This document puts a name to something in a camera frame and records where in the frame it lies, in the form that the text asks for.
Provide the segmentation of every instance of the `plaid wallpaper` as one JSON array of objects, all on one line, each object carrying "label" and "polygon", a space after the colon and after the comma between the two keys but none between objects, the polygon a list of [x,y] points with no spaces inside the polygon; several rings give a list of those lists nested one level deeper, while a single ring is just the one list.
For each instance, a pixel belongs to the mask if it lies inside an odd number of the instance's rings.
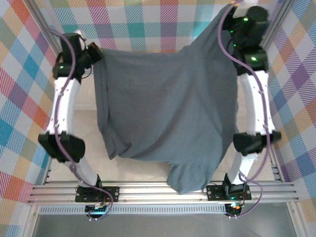
[{"label": "plaid wallpaper", "polygon": [[276,154],[316,231],[316,0],[296,0],[269,49]]},{"label": "plaid wallpaper", "polygon": [[48,161],[37,137],[49,121],[56,55],[22,0],[0,4],[0,237],[15,237]]},{"label": "plaid wallpaper", "polygon": [[[175,52],[231,0],[49,0],[50,10],[42,0],[36,2],[51,26],[64,32],[82,29],[88,42],[110,49]],[[281,2],[260,0],[271,19]]]}]

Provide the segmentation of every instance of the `aluminum rail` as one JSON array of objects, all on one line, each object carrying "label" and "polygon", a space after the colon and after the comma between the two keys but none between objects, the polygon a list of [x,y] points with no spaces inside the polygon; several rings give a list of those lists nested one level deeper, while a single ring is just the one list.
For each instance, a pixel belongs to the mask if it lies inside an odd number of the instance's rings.
[{"label": "aluminum rail", "polygon": [[[299,197],[292,183],[279,181],[262,181],[262,203],[298,201]],[[29,199],[29,205],[63,205],[84,204],[76,203],[76,186],[73,182],[51,182],[46,185],[34,186]],[[233,200],[208,201],[207,196],[201,191],[179,194],[165,182],[103,182],[103,186],[119,186],[118,202],[120,204],[206,204],[206,203],[233,203]],[[260,188],[249,185],[252,200],[246,203],[254,203],[260,196]]]}]

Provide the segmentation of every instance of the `white arm segment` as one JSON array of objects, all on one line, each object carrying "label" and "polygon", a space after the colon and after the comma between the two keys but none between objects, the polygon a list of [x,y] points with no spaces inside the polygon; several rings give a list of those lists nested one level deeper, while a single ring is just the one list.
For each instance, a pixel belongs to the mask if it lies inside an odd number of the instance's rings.
[{"label": "white arm segment", "polygon": [[[268,97],[268,78],[269,75],[265,71],[257,71],[256,74],[259,77],[261,82],[267,106],[268,113],[268,127],[269,133],[275,130],[273,125],[271,114],[270,114],[270,106],[269,106],[269,97]],[[249,135],[256,135],[256,133],[260,133],[261,135],[266,135],[266,131],[263,127],[264,125],[264,112],[263,112],[263,104],[262,104],[262,96],[259,93],[259,86],[256,82],[254,76],[250,76],[248,74],[243,74],[238,77],[241,80],[243,92],[245,94],[246,100],[246,108],[247,108],[247,133]],[[242,172],[245,176],[247,176],[250,172],[250,169],[258,158],[257,153],[248,154],[247,156],[243,156],[241,153],[236,152],[236,156],[233,162],[233,165],[228,172],[228,178],[232,184],[242,184],[243,182],[239,179],[239,173]]]},{"label": "white arm segment", "polygon": [[[257,76],[259,77],[260,83],[262,85],[266,106],[268,112],[268,127],[269,133],[275,130],[273,125],[271,114],[270,114],[270,105],[269,105],[269,95],[268,95],[268,79],[269,74],[265,71],[256,71]],[[266,130],[263,127],[264,125],[264,112],[262,104],[262,96],[259,93],[259,86],[253,75],[243,74],[238,77],[241,81],[242,89],[245,94],[245,102],[247,108],[247,133],[249,135],[256,135],[260,133],[261,135],[266,135]]]},{"label": "white arm segment", "polygon": [[237,5],[233,18],[245,16],[247,14],[248,9],[252,6],[257,6],[258,2],[259,0],[244,0],[242,3]]},{"label": "white arm segment", "polygon": [[[71,163],[65,162],[65,165],[69,168]],[[86,158],[82,157],[79,160],[79,163],[76,163],[76,166],[77,166],[77,174],[88,184],[95,186],[95,184],[97,183],[98,175],[94,173],[94,171],[92,170]],[[85,185],[81,182],[79,182],[79,185],[84,188],[88,187],[88,185]]]},{"label": "white arm segment", "polygon": [[[54,115],[57,97],[60,94],[62,87],[64,86],[67,78],[58,78],[55,80],[55,95],[54,95],[54,104],[51,119],[47,130],[50,134],[55,134],[54,129]],[[58,133],[65,131],[67,134],[74,135],[74,111],[75,111],[75,102],[78,91],[80,89],[80,83],[76,80],[70,80],[67,88],[64,91],[64,95],[60,99],[59,109],[58,109]]]},{"label": "white arm segment", "polygon": [[[54,115],[57,97],[60,94],[61,88],[64,86],[67,78],[58,78],[55,80],[55,95],[54,95],[54,104],[51,119],[47,130],[50,134],[55,134],[54,130]],[[59,109],[58,109],[58,134],[61,134],[62,131],[65,131],[67,134],[74,135],[74,111],[75,111],[75,102],[77,93],[80,88],[80,83],[76,79],[69,81],[64,95],[60,99]],[[69,167],[71,163],[65,162],[65,165]],[[78,175],[87,183],[95,185],[97,182],[97,174],[93,172],[92,168],[88,164],[85,157],[80,159],[77,165]]]}]

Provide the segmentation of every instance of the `floor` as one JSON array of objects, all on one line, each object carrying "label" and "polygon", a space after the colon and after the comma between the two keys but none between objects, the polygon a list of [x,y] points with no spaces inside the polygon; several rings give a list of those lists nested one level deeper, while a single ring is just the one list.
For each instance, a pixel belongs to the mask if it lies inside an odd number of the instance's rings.
[{"label": "floor", "polygon": [[[240,131],[245,131],[247,123],[246,108],[241,84],[239,84],[238,87],[239,111],[237,115],[237,125]],[[102,180],[165,181],[167,179],[169,165],[165,163],[144,162],[119,157],[109,160],[102,136],[97,127],[96,110],[75,111],[75,135],[85,141],[85,156],[93,170],[100,175]],[[225,173],[229,171],[233,163],[234,157],[235,150],[233,145],[231,145],[223,161],[214,173],[213,181],[223,180]],[[263,155],[254,163],[249,176],[256,172],[262,162],[262,157]],[[274,180],[270,167],[271,163],[268,161],[257,180]],[[49,181],[67,180],[76,180],[76,178],[66,166],[53,160]]]}]

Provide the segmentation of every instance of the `gray cloth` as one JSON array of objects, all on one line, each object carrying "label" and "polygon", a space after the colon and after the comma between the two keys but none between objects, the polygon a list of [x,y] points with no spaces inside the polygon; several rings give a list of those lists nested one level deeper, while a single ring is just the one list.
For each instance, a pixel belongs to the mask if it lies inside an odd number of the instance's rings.
[{"label": "gray cloth", "polygon": [[[98,127],[110,159],[167,162],[167,183],[181,193],[208,184],[235,132],[237,73],[217,43],[222,15],[180,52],[103,49],[94,65]],[[230,34],[222,35],[226,46]]]}]

